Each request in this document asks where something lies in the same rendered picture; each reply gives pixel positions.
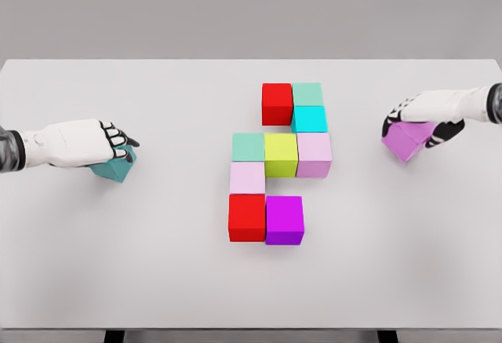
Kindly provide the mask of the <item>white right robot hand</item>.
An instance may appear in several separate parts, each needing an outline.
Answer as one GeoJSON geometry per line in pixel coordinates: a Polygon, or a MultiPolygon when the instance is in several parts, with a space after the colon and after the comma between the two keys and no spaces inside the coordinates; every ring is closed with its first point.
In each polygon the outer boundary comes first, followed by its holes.
{"type": "Polygon", "coordinates": [[[428,90],[405,99],[384,119],[381,137],[387,136],[392,124],[397,122],[433,122],[436,127],[424,147],[443,144],[465,128],[465,120],[459,112],[462,92],[452,89],[428,90]]]}

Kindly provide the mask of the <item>mint green cube block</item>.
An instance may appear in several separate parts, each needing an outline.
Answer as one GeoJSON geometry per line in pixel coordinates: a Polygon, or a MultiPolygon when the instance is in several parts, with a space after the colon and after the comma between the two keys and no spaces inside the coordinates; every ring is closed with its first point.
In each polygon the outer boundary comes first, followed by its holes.
{"type": "Polygon", "coordinates": [[[292,84],[294,106],[323,106],[320,82],[295,82],[292,84]]]}
{"type": "Polygon", "coordinates": [[[231,160],[233,162],[264,162],[264,134],[233,133],[231,160]]]}

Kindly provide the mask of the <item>magenta cube block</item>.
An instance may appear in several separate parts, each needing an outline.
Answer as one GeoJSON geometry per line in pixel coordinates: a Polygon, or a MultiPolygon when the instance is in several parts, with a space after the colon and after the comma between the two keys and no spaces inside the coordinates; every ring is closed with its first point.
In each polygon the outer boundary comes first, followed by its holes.
{"type": "Polygon", "coordinates": [[[304,232],[304,209],[301,196],[266,196],[265,243],[267,245],[299,246],[304,232]]]}

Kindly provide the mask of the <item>cyan cube block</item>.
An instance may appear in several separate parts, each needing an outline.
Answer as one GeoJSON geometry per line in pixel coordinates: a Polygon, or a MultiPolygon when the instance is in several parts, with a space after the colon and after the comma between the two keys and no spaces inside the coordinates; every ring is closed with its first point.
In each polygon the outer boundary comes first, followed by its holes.
{"type": "Polygon", "coordinates": [[[323,106],[297,106],[293,108],[293,133],[327,133],[326,110],[323,106]]]}

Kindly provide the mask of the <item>teal cube block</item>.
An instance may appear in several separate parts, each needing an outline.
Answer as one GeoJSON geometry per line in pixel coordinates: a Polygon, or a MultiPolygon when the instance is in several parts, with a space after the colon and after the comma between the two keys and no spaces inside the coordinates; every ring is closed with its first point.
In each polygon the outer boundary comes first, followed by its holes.
{"type": "Polygon", "coordinates": [[[121,146],[119,149],[126,150],[132,161],[128,162],[126,158],[110,159],[107,162],[90,165],[89,168],[99,177],[122,183],[136,161],[136,154],[130,145],[121,146]]]}

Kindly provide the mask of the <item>red cube block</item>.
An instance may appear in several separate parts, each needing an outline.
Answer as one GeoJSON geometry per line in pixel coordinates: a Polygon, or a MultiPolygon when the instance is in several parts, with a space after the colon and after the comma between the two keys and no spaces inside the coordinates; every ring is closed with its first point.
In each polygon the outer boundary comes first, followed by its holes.
{"type": "Polygon", "coordinates": [[[261,113],[263,126],[289,126],[293,115],[292,85],[290,83],[264,83],[261,113]]]}
{"type": "Polygon", "coordinates": [[[231,242],[263,242],[266,235],[265,194],[230,194],[227,230],[231,242]]]}

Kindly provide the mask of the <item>orchid purple cube block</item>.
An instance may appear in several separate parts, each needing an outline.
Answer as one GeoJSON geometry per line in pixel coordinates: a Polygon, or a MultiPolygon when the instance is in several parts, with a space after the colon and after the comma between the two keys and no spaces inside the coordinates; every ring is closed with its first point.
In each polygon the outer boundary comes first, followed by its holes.
{"type": "Polygon", "coordinates": [[[395,122],[381,140],[402,162],[408,162],[424,148],[435,127],[433,122],[395,122]]]}

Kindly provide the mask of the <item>yellow-green cube block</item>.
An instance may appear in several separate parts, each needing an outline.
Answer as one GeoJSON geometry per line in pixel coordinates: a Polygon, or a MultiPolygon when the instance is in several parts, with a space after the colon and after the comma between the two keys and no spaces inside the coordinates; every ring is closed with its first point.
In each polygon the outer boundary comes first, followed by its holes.
{"type": "Polygon", "coordinates": [[[264,134],[265,177],[294,178],[299,162],[295,133],[264,134]]]}

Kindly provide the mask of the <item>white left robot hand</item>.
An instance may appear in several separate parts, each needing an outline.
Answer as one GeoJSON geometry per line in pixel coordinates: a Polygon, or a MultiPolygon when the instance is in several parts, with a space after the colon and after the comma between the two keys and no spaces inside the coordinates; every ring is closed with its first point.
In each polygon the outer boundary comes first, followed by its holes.
{"type": "Polygon", "coordinates": [[[126,147],[140,146],[114,123],[99,119],[55,123],[47,126],[43,133],[47,139],[46,159],[58,167],[93,166],[112,159],[132,162],[126,147]]]}

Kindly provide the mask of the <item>pale pink cube block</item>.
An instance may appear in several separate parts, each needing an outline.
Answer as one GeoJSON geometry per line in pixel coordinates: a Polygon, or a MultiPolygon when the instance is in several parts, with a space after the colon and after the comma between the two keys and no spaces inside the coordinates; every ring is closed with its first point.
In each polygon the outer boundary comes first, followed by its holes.
{"type": "Polygon", "coordinates": [[[265,193],[264,162],[232,162],[230,171],[230,193],[264,194],[265,193]]]}
{"type": "Polygon", "coordinates": [[[328,133],[298,133],[296,177],[327,178],[332,164],[332,147],[328,133]]]}

